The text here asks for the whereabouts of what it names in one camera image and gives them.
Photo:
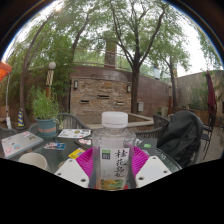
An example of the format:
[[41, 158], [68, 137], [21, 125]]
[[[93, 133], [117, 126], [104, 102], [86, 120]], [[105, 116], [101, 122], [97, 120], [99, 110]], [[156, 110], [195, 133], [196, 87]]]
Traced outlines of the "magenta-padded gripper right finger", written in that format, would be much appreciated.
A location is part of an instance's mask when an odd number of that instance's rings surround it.
[[157, 156], [149, 156], [138, 147], [134, 147], [129, 174], [131, 189], [146, 186], [171, 174], [171, 171]]

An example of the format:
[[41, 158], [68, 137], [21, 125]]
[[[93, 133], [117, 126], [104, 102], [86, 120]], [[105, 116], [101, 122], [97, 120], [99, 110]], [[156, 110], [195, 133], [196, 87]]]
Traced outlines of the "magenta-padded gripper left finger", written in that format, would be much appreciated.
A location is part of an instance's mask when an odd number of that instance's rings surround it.
[[92, 153], [92, 148], [86, 151], [78, 148], [69, 155], [69, 158], [55, 174], [81, 187], [94, 189], [96, 174], [93, 166]]

